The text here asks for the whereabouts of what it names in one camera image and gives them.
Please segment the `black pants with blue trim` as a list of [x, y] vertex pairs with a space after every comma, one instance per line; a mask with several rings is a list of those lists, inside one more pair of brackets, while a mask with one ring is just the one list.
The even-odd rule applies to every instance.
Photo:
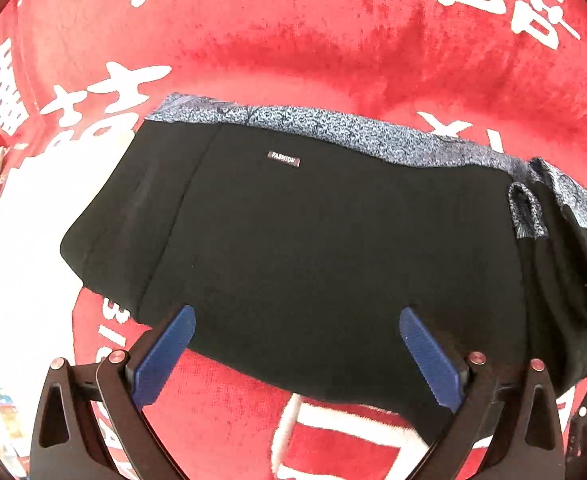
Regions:
[[364, 117], [173, 94], [62, 239], [92, 292], [262, 382], [386, 408], [426, 442], [450, 412], [404, 308], [461, 350], [587, 376], [587, 190], [540, 158]]

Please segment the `red bedspread with white characters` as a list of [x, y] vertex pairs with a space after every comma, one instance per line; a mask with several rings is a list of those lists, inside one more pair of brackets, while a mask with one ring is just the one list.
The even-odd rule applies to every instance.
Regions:
[[[587, 0], [0, 0], [0, 454], [21, 479], [52, 362], [147, 330], [62, 239], [173, 94], [328, 110], [540, 158], [587, 190]], [[435, 444], [193, 349], [143, 408], [188, 479], [408, 479]]]

